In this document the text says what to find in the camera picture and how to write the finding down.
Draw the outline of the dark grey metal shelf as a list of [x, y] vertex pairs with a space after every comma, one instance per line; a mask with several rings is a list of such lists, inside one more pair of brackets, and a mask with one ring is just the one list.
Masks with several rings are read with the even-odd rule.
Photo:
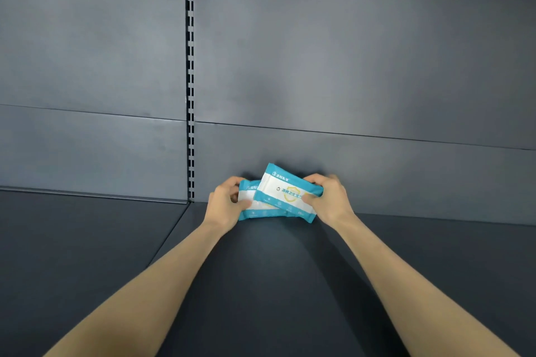
[[[206, 205], [0, 191], [0, 357], [41, 356], [199, 226]], [[536, 357], [536, 226], [361, 214], [523, 357]], [[239, 222], [211, 252], [162, 357], [407, 356], [321, 222]]]

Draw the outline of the person's left forearm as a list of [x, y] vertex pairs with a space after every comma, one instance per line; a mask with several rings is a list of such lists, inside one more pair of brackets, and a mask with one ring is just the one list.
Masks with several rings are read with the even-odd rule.
[[85, 317], [44, 357], [155, 357], [199, 269], [227, 232], [204, 221]]

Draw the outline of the person's right forearm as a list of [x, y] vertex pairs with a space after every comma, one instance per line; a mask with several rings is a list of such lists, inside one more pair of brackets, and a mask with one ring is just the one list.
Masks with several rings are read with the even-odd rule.
[[338, 216], [331, 226], [363, 268], [412, 357], [519, 357], [355, 214]]

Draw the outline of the person's left hand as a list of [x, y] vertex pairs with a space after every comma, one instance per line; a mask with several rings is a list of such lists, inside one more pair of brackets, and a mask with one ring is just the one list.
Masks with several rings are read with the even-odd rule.
[[240, 214], [231, 213], [231, 202], [238, 201], [238, 190], [243, 177], [230, 177], [209, 195], [202, 230], [209, 236], [221, 238], [238, 222]]

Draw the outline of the person's right hand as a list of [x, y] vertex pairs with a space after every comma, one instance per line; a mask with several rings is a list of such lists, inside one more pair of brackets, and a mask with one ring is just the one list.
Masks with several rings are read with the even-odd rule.
[[343, 225], [357, 220], [346, 189], [336, 175], [325, 176], [315, 173], [305, 177], [304, 180], [323, 188], [323, 194], [319, 196], [322, 199], [322, 206], [312, 207], [322, 222], [338, 232]]

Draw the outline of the blue white wet wipes packet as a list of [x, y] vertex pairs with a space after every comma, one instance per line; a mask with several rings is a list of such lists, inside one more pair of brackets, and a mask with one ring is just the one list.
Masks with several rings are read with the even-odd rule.
[[240, 213], [239, 221], [255, 218], [290, 217], [288, 212], [273, 205], [254, 200], [260, 180], [243, 180], [239, 184], [238, 201], [250, 200], [251, 205]]
[[305, 181], [281, 167], [269, 163], [258, 184], [253, 199], [285, 211], [288, 216], [304, 219], [312, 224], [317, 216], [311, 205], [303, 201], [305, 195], [321, 197], [322, 186]]

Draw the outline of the slotted metal shelf upright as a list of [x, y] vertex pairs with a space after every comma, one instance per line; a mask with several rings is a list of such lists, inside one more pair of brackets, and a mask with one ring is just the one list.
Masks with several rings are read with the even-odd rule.
[[185, 0], [186, 52], [186, 135], [187, 135], [187, 191], [188, 201], [195, 201], [195, 0]]

